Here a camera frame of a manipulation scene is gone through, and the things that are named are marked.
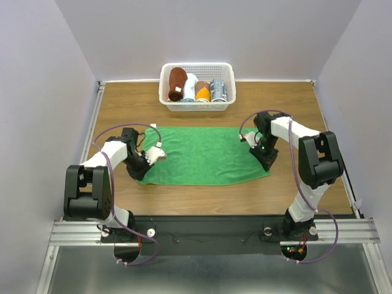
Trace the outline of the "green towel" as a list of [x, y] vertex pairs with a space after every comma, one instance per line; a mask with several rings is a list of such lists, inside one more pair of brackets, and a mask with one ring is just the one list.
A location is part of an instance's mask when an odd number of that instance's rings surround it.
[[235, 127], [160, 127], [167, 158], [141, 184], [227, 186], [269, 176]]

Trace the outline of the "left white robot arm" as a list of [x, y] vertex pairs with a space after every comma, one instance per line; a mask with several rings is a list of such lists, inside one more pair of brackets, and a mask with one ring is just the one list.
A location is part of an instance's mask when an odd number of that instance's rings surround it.
[[136, 235], [135, 224], [128, 220], [119, 223], [114, 220], [114, 200], [111, 188], [113, 168], [124, 163], [129, 176], [141, 181], [153, 164], [147, 160], [144, 151], [138, 151], [138, 138], [144, 134], [125, 127], [121, 136], [110, 137], [103, 146], [103, 152], [80, 165], [71, 165], [66, 170], [64, 189], [64, 215], [72, 220], [92, 220], [102, 237], [117, 235], [122, 241], [130, 241]]

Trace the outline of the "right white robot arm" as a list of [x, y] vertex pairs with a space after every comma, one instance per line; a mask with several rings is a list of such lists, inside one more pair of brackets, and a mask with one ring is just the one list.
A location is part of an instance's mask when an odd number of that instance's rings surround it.
[[282, 232], [285, 237], [295, 239], [312, 227], [323, 194], [343, 174], [344, 163], [336, 135], [305, 127], [283, 112], [258, 112], [254, 126], [255, 132], [240, 133], [239, 137], [249, 145], [250, 153], [265, 171], [277, 159], [278, 139], [289, 144], [298, 192], [284, 214]]

